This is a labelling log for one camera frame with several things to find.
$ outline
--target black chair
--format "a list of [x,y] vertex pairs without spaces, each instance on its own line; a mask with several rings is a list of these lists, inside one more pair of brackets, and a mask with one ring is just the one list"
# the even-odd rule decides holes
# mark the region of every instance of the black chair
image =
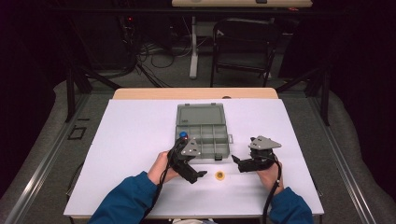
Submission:
[[282,31],[270,21],[228,18],[213,28],[210,87],[219,68],[259,73],[265,87]]

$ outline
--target small round yellow object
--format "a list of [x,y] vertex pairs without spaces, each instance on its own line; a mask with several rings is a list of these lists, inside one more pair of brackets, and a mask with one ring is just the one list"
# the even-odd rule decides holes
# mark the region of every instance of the small round yellow object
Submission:
[[216,178],[217,180],[223,180],[224,177],[225,177],[225,174],[224,174],[222,171],[217,171],[217,172],[215,173],[215,178]]

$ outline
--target human hand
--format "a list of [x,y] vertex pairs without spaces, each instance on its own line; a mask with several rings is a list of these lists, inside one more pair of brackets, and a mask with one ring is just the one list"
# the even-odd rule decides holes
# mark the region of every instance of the human hand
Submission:
[[[272,187],[274,186],[274,183],[277,180],[277,165],[274,163],[270,168],[266,170],[261,170],[261,171],[256,171],[257,175],[260,178],[260,181],[264,185],[265,189],[268,191],[271,191]],[[276,188],[274,195],[277,195],[280,191],[284,189],[283,187],[283,177],[280,177],[280,182],[279,182],[279,187]]]
[[[155,185],[160,184],[161,175],[166,169],[166,164],[168,163],[168,152],[169,151],[164,151],[158,154],[157,160],[154,162],[154,164],[152,164],[151,168],[148,171],[148,179],[151,180],[151,182]],[[164,183],[168,182],[176,176],[179,176],[179,174],[172,168],[169,168]]]

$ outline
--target blue sleeve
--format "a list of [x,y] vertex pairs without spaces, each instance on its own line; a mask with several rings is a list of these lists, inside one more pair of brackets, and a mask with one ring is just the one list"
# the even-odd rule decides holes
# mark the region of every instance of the blue sleeve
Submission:
[[107,194],[89,223],[139,223],[156,190],[146,172],[125,178]]
[[294,193],[291,188],[285,188],[271,201],[270,219],[273,223],[306,224],[314,223],[312,211],[304,199]]

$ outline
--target electrical cable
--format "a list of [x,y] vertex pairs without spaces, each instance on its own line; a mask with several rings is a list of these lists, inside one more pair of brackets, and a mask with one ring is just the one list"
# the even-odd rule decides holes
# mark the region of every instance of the electrical cable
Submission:
[[[69,199],[70,199],[70,193],[71,193],[71,190],[72,190],[73,182],[74,182],[74,180],[75,180],[75,178],[76,178],[76,175],[77,175],[78,171],[81,169],[81,167],[82,167],[83,165],[84,165],[84,162],[82,162],[82,163],[77,167],[76,171],[73,173],[72,178],[71,178],[70,181],[69,181],[69,185],[67,186],[67,192],[66,192],[66,202],[67,202],[67,203],[69,202]],[[75,222],[74,222],[74,220],[73,220],[72,217],[69,217],[69,220],[70,220],[70,223],[75,224]]]
[[[186,46],[185,46],[184,48],[172,48],[172,49],[182,49],[182,51],[181,51],[180,53],[184,52],[186,49],[189,50],[189,51],[188,51],[187,53],[185,53],[185,54],[180,54],[180,53],[175,54],[175,53],[173,52],[172,55],[174,55],[174,56],[176,56],[176,57],[184,57],[184,56],[187,56],[187,55],[190,53],[190,51],[191,51],[191,32],[190,32],[189,27],[187,26],[187,23],[185,22],[184,18],[183,18],[183,21],[184,21],[184,25],[185,25],[185,27],[186,27],[186,30],[187,30],[187,32],[189,33],[188,37],[189,37],[189,40],[190,40],[190,41],[189,41],[189,42],[190,42],[190,47],[187,48],[187,44],[186,44]],[[157,51],[157,50],[158,50],[158,51],[159,51],[159,50],[163,51],[163,49],[161,49],[161,48],[149,49],[150,46],[155,47],[155,44],[153,44],[153,43],[145,44],[144,46],[145,46],[145,53],[144,53],[144,55],[153,55],[153,54],[151,54],[152,51]]]
[[[98,61],[98,59],[95,57],[95,55],[93,55],[91,48],[88,46],[88,44],[84,41],[84,38],[82,37],[79,29],[77,28],[77,26],[74,24],[74,22],[71,19],[68,19],[68,22],[70,24],[70,26],[72,27],[72,29],[74,30],[75,34],[77,35],[78,39],[80,40],[81,44],[83,45],[84,49],[86,50],[86,52],[89,54],[89,56],[99,65],[99,67],[101,67],[103,70],[106,70],[102,64]],[[123,69],[122,71],[120,71],[117,74],[114,75],[110,75],[110,76],[103,76],[106,77],[108,79],[111,78],[115,78],[115,77],[123,77],[125,75],[128,75],[129,73],[131,73],[134,70],[134,65],[126,67],[125,69]]]
[[171,61],[169,64],[165,65],[165,66],[158,66],[158,65],[155,65],[155,64],[154,64],[154,61],[153,61],[154,55],[151,56],[150,62],[151,62],[151,65],[154,66],[154,67],[156,67],[156,68],[167,68],[167,67],[170,67],[170,66],[174,63],[174,61],[175,61],[175,55],[171,54],[171,57],[172,57],[172,61]]
[[275,160],[273,160],[273,161],[277,165],[277,179],[276,179],[276,182],[274,183],[273,187],[271,188],[270,193],[268,194],[267,201],[265,202],[265,206],[264,206],[263,211],[262,211],[263,224],[266,224],[266,222],[267,222],[268,207],[269,207],[270,202],[272,201],[272,199],[274,197],[276,188],[279,187],[280,177],[282,176],[282,167],[280,166],[279,161],[277,160],[277,158]]
[[157,88],[172,87],[172,86],[166,84],[164,81],[162,81],[158,77],[156,77],[154,75],[154,73],[147,66],[145,66],[143,64],[143,61],[140,59],[139,56],[137,56],[137,60],[138,60],[138,63],[136,64],[136,68],[138,70],[136,69],[136,72],[138,74],[140,74],[139,73],[139,70],[140,70],[140,72],[143,73],[146,76],[146,78]]
[[142,47],[145,48],[145,51],[139,52],[139,54],[136,55],[139,62],[145,62],[146,59],[149,57],[149,54],[148,54],[149,47],[146,44],[142,44]]
[[187,56],[187,54],[184,53],[184,52],[186,51],[186,49],[189,50],[188,52],[191,51],[191,43],[190,43],[191,41],[190,41],[190,40],[188,40],[188,41],[183,41],[183,37],[181,37],[178,41],[179,41],[179,43],[180,43],[180,42],[185,42],[186,44],[184,45],[184,47],[183,47],[183,48],[172,48],[172,49],[181,49],[181,51],[179,51],[179,52],[177,52],[177,53],[175,54],[175,56],[178,57],[178,58]]
[[[173,156],[173,153],[175,152],[176,146],[177,146],[177,145],[178,145],[178,143],[176,142],[175,145],[169,150],[168,153],[171,153],[170,157]],[[148,210],[146,210],[146,212],[145,212],[145,214],[143,215],[143,217],[142,217],[142,219],[140,220],[140,222],[142,222],[142,220],[145,219],[145,217],[146,217],[146,216],[151,212],[151,210],[154,208],[155,203],[158,201],[158,198],[160,197],[161,190],[163,189],[163,184],[165,183],[165,178],[166,178],[166,175],[167,175],[167,173],[168,173],[169,168],[171,168],[171,165],[169,164],[169,160],[168,160],[168,162],[166,163],[166,167],[165,167],[165,169],[163,170],[163,173],[162,173],[161,176],[160,176],[160,183],[157,185],[157,190],[156,190],[155,196],[154,196],[154,198],[153,198],[153,200],[152,200],[152,205],[151,205],[151,207],[150,207]]]
[[187,53],[183,54],[183,55],[179,55],[177,57],[184,57],[190,54],[191,50],[192,50],[192,34],[190,32],[189,26],[186,23],[186,20],[184,19],[184,17],[182,17],[183,22],[184,22],[184,26],[186,27],[187,32],[189,33],[189,38],[190,38],[190,47],[189,47],[189,51],[187,51]]

